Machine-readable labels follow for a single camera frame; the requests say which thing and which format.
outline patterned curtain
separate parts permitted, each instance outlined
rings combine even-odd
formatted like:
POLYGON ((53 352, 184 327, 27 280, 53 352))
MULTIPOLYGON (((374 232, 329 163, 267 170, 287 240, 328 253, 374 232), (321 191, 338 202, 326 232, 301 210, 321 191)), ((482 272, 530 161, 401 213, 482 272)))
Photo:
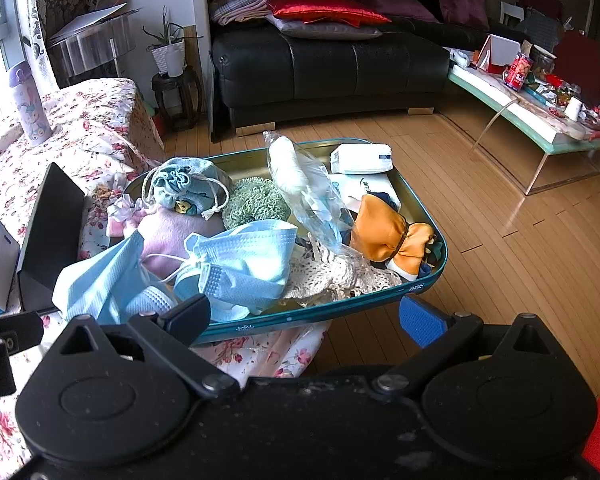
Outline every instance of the patterned curtain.
POLYGON ((91 12, 96 0, 17 0, 20 29, 29 40, 27 60, 41 94, 58 90, 52 55, 45 41, 71 20, 91 12))

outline blue gripper pad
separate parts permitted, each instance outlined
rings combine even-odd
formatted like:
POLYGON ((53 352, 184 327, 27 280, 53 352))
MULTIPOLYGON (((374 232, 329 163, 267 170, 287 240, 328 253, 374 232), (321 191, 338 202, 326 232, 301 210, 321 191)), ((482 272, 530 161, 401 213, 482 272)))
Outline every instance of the blue gripper pad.
POLYGON ((430 345, 446 332, 446 322, 443 319, 409 296, 400 300, 398 315, 400 326, 420 348, 430 345))

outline purple water bottle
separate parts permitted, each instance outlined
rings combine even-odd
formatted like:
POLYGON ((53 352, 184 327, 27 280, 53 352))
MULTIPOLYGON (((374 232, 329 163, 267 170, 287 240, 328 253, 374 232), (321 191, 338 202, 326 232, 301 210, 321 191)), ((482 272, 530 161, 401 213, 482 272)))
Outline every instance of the purple water bottle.
POLYGON ((29 63, 18 63, 9 70, 8 77, 13 100, 20 115, 20 124, 27 139, 33 146, 42 144, 51 137, 52 131, 29 63))

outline orange cloth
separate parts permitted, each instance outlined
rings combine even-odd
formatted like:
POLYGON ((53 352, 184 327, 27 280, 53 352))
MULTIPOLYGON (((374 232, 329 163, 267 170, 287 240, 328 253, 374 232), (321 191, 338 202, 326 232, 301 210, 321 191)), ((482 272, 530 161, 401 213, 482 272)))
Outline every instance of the orange cloth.
MULTIPOLYGON (((406 227, 406 220, 377 196, 362 197, 360 212, 351 231, 351 247, 372 262, 384 262, 394 254, 406 227)), ((425 245, 435 240, 429 224, 412 224, 394 256, 394 264, 407 274, 418 275, 425 245)))

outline metal bolt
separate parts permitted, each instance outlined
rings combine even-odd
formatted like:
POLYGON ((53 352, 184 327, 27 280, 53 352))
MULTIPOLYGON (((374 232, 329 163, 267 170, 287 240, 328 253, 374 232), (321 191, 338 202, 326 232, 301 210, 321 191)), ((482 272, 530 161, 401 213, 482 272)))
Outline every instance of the metal bolt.
POLYGON ((409 386, 409 380, 398 374, 385 374, 376 379, 378 388, 386 392, 398 392, 409 386))
POLYGON ((226 374, 211 374, 202 379, 202 385, 210 392, 221 392, 234 386, 235 380, 226 374))

